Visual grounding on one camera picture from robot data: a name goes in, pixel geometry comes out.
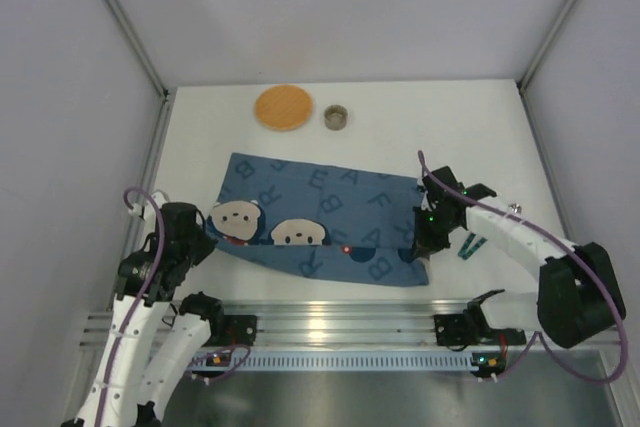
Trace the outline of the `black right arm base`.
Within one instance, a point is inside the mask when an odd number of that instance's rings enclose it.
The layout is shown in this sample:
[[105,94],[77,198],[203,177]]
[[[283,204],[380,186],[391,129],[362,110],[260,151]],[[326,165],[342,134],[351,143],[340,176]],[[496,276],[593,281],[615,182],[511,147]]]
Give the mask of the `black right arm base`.
[[527,343],[523,331],[513,328],[492,329],[481,326],[469,315],[436,314],[433,316],[436,343],[454,351],[475,346],[523,346]]

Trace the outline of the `blue bear print placemat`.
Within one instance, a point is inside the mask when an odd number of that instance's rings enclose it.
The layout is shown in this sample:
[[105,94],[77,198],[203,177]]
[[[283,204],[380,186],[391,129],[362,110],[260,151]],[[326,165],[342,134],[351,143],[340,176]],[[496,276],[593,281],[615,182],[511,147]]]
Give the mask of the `blue bear print placemat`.
[[286,274],[423,286],[411,252],[421,200],[411,177],[234,153],[206,231],[221,251]]

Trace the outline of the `round woven bamboo plate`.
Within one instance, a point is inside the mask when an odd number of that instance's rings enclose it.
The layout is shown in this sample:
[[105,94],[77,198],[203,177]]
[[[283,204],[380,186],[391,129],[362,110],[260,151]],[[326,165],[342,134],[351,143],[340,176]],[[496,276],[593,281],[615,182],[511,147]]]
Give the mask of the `round woven bamboo plate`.
[[275,131],[291,131],[304,125],[313,113],[311,95],[296,85],[282,84],[266,89],[255,101],[259,123]]

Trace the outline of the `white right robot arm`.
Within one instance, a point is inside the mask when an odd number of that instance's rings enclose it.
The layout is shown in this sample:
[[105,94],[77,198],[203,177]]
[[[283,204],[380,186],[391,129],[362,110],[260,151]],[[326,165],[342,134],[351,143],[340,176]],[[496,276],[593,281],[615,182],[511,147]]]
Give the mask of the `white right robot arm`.
[[538,331],[569,349],[624,321],[626,306],[601,245],[554,236],[514,212],[486,185],[459,182],[448,166],[417,185],[423,200],[414,209],[413,256],[449,248],[451,233],[462,228],[506,254],[535,283],[532,292],[500,287],[470,301],[483,327]]

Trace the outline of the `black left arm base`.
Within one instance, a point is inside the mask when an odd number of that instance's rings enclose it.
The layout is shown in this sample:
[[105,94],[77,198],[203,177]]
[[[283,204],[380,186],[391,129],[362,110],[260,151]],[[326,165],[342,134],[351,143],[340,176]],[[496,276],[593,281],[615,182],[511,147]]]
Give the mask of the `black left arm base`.
[[206,346],[252,346],[257,336],[257,321],[255,315],[225,315],[223,321],[214,328]]

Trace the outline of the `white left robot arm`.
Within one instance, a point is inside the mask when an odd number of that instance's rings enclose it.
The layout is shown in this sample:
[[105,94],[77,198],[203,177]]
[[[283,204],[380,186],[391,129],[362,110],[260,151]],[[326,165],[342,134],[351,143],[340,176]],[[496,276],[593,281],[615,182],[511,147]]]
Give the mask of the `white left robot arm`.
[[69,426],[159,426],[171,396],[199,348],[221,335],[220,300],[192,293],[181,301],[169,334],[153,346],[175,291],[216,247],[199,209],[162,191],[128,202],[130,215],[155,225],[140,250],[121,261],[105,348],[86,399]]

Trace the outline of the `small grey metal cup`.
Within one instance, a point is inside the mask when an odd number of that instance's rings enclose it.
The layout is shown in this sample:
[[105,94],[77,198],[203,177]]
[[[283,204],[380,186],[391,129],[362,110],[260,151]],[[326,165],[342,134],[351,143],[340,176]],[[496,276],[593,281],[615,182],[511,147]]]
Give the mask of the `small grey metal cup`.
[[348,110],[339,104],[325,108],[323,112],[325,127],[331,131],[342,130],[348,122]]

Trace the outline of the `silver fork green handle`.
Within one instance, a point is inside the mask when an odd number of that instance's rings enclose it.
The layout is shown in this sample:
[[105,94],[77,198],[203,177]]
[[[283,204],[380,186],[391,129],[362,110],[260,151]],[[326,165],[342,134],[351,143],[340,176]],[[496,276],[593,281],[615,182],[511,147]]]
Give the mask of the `silver fork green handle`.
[[476,235],[469,233],[458,251],[458,256],[464,260],[468,259],[474,252],[474,241]]

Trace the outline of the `silver spoon green handle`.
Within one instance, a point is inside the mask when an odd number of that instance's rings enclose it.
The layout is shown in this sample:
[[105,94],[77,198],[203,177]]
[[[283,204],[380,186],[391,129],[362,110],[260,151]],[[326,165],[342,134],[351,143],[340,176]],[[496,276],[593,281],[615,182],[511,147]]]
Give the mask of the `silver spoon green handle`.
[[474,241],[474,252],[473,252],[473,254],[472,254],[472,255],[474,255],[474,254],[475,254],[475,253],[476,253],[480,248],[482,248],[482,247],[486,244],[486,242],[487,242],[487,239],[486,239],[485,237],[479,237],[477,234],[475,234],[475,235],[476,235],[476,237],[475,237],[475,241]]

